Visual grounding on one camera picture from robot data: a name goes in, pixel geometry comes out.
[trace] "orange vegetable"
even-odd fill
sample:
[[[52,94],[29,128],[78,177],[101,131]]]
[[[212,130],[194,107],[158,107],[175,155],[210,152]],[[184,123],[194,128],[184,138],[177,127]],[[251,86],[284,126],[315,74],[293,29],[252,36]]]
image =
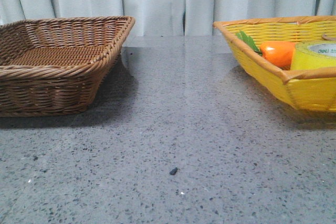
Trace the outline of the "orange vegetable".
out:
[[[266,60],[281,68],[291,64],[295,44],[290,41],[266,41],[259,48]]]

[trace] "yellow wicker basket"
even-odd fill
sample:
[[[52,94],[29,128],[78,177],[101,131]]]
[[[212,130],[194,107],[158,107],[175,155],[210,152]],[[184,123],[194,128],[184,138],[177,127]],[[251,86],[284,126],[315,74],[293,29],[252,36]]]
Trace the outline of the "yellow wicker basket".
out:
[[[214,22],[244,70],[276,98],[298,110],[336,112],[336,67],[286,70],[269,63],[237,38],[242,30],[259,47],[267,40],[293,42],[336,37],[336,16],[299,16]]]
[[[85,111],[134,22],[78,17],[0,26],[0,117]]]

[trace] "roll of tape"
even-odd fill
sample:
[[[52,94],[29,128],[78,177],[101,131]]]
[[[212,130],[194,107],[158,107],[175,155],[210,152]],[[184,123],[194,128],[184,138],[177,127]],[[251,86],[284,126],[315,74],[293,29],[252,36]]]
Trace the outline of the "roll of tape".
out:
[[[336,66],[335,41],[308,41],[295,45],[291,70],[316,69]]]

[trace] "granite countertop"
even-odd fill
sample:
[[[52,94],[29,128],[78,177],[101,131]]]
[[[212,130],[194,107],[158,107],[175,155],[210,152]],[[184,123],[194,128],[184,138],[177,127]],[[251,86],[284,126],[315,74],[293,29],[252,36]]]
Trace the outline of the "granite countertop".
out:
[[[336,115],[275,99],[221,36],[122,52],[88,111],[0,119],[1,224],[336,223]]]

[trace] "tape label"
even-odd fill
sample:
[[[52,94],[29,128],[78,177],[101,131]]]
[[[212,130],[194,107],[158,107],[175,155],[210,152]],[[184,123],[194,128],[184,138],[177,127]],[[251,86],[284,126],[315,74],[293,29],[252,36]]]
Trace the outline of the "tape label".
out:
[[[336,57],[336,44],[318,44],[310,46],[308,49],[318,54]]]

